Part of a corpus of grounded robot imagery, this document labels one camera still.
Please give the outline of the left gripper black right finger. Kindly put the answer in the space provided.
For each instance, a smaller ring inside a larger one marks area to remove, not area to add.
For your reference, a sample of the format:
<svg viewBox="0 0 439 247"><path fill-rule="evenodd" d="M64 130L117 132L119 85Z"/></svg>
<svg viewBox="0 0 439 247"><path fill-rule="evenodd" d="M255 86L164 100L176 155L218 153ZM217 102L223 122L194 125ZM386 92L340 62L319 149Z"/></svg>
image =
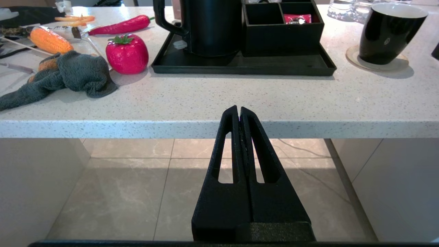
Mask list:
<svg viewBox="0 0 439 247"><path fill-rule="evenodd" d="M241 145L250 222L241 228L251 242L313 242L311 220L257 115L240 110Z"/></svg>

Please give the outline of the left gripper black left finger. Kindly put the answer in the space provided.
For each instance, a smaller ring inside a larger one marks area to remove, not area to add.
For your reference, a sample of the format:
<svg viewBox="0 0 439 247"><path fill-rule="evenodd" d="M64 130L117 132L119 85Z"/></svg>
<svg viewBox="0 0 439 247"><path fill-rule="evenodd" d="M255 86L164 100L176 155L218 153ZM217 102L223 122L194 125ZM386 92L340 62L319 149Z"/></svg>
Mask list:
<svg viewBox="0 0 439 247"><path fill-rule="evenodd" d="M236 229L247 222L247 182L240 145L237 106L221 117L201 193L191 219L194 241L236 241ZM231 184L218 181L226 135L232 135Z"/></svg>

